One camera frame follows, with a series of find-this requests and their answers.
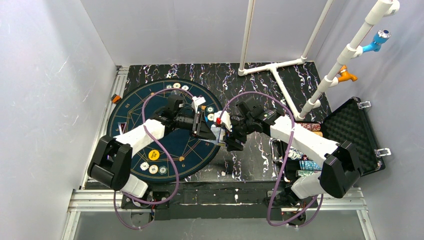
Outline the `green chip mat bottom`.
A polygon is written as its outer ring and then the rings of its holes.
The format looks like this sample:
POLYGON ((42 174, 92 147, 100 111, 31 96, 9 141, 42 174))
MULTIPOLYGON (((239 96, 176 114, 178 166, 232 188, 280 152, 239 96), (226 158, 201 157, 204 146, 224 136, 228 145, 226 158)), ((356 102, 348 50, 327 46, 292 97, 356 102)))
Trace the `green chip mat bottom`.
POLYGON ((167 172, 168 172, 168 168, 167 168, 166 166, 161 166, 161 167, 158 169, 158 172, 159 172, 161 175, 166 175, 166 174, 167 174, 167 172))

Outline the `yellow dealer button disc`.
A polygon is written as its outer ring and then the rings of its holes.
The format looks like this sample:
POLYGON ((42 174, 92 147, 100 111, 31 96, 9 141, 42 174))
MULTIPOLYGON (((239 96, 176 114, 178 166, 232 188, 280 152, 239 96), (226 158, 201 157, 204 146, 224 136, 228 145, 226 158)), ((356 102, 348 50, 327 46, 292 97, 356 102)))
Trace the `yellow dealer button disc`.
POLYGON ((151 150, 148 153, 148 159, 151 161, 157 161, 160 158, 160 152, 156 149, 151 150))

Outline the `playing card deck box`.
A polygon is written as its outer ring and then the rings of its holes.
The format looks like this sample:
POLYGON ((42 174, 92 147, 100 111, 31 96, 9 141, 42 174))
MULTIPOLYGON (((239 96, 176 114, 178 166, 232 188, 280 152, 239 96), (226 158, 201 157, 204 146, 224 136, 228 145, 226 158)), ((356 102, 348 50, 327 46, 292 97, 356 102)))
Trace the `playing card deck box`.
POLYGON ((225 146, 226 143, 224 142, 224 136, 226 134, 226 131, 223 130, 221 127, 216 127, 214 125, 211 127, 211 131, 215 135, 215 140, 213 141, 213 143, 217 146, 225 146))

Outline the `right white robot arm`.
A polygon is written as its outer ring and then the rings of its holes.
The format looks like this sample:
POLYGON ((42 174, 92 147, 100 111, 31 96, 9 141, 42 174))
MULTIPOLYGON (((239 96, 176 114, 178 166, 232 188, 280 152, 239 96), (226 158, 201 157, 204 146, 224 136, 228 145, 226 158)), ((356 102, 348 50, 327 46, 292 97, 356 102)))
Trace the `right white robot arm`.
POLYGON ((326 139, 296 123, 286 106, 265 109, 254 98, 236 104, 240 117, 225 110, 217 112, 214 122, 225 131, 220 140, 227 150, 242 151, 247 135, 258 132, 287 143, 288 147, 305 153, 321 168, 319 173, 296 179, 286 191, 294 200, 320 194, 342 198, 362 176, 363 170, 355 145, 326 139))

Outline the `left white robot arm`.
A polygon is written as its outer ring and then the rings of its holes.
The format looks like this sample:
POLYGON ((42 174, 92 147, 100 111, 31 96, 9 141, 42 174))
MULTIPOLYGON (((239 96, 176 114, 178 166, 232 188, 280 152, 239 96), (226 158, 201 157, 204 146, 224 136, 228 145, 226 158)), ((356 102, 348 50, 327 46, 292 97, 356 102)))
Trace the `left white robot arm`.
POLYGON ((178 168, 172 156, 160 143, 160 139, 176 129, 188 130, 193 137, 201 140, 215 139, 214 133, 202 116, 206 100, 203 96, 191 97, 191 113, 182 112, 185 98, 170 95, 165 106, 158 108, 151 117, 127 133, 112 137, 102 136, 89 162, 87 174, 114 191, 128 194, 133 199, 141 199, 148 185, 131 173, 133 157, 142 149, 156 143, 171 163, 176 183, 180 183, 178 168))

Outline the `white chip mat bottom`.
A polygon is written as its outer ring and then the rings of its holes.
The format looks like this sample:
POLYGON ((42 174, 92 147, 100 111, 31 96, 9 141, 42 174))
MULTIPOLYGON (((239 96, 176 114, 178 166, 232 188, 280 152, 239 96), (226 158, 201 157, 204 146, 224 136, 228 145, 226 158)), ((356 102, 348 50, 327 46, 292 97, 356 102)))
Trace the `white chip mat bottom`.
POLYGON ((149 163, 148 162, 143 162, 143 163, 141 163, 140 164, 140 169, 142 170, 142 171, 146 171, 146 170, 148 170, 150 168, 150 165, 149 165, 149 163))

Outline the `yellow chip mat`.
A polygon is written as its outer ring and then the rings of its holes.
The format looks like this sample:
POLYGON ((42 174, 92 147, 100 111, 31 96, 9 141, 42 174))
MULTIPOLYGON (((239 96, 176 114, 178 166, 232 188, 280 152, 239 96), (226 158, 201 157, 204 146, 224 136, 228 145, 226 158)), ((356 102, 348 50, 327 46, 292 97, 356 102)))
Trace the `yellow chip mat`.
POLYGON ((181 88, 181 84, 180 84, 179 82, 175 82, 175 83, 173 84, 173 88, 175 88, 175 89, 180 89, 180 88, 181 88))
POLYGON ((159 168, 158 168, 157 165, 153 164, 149 167, 148 171, 149 171, 150 174, 155 175, 155 174, 158 173, 159 168))
POLYGON ((210 113, 210 114, 208 114, 208 115, 207 115, 207 119, 208 119, 209 121, 214 122, 214 121, 215 121, 215 114, 214 114, 214 113, 210 113))

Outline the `yellow chip mat bottom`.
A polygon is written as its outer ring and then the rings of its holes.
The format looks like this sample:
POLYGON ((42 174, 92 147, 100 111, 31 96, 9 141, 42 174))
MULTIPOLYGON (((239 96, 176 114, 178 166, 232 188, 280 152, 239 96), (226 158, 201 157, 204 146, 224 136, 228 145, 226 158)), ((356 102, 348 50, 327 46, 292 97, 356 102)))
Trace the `yellow chip mat bottom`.
POLYGON ((157 165, 153 164, 149 167, 148 171, 149 171, 150 174, 155 175, 155 174, 158 173, 159 168, 158 168, 157 165))

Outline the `yellow chip mat top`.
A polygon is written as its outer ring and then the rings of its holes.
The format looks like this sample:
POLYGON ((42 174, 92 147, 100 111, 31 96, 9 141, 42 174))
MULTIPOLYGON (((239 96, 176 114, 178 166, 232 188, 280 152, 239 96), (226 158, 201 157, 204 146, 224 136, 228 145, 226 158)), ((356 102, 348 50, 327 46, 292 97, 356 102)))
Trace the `yellow chip mat top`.
POLYGON ((175 83, 173 84, 173 88, 175 88, 175 89, 180 89, 180 88, 181 88, 181 84, 180 84, 179 82, 175 82, 175 83))

